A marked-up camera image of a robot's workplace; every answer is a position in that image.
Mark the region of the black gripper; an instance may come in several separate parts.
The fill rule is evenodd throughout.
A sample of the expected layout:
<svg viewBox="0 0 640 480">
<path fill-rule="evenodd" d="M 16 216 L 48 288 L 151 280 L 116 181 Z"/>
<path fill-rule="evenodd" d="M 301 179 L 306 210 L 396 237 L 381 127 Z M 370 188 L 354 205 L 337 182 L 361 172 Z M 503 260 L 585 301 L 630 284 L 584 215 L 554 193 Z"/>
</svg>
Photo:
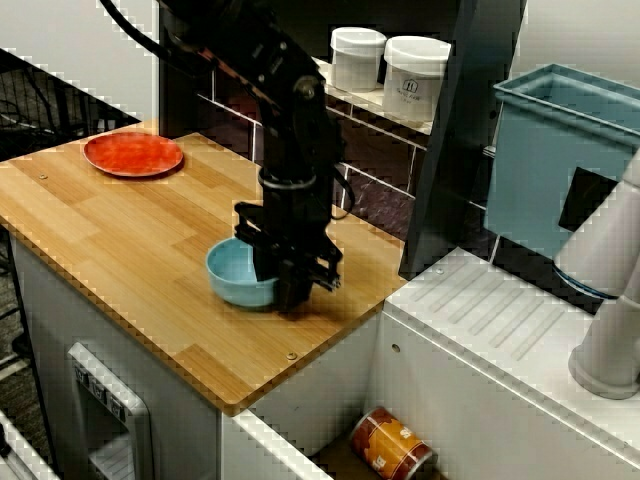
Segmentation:
<svg viewBox="0 0 640 480">
<path fill-rule="evenodd" d="M 340 286 L 342 254 L 327 234 L 334 176 L 282 183 L 261 172 L 258 180 L 263 201 L 234 206 L 239 215 L 235 235 L 253 248 L 258 281 L 278 277 L 276 309 L 290 312 L 309 299 L 313 283 L 326 289 Z"/>
</svg>

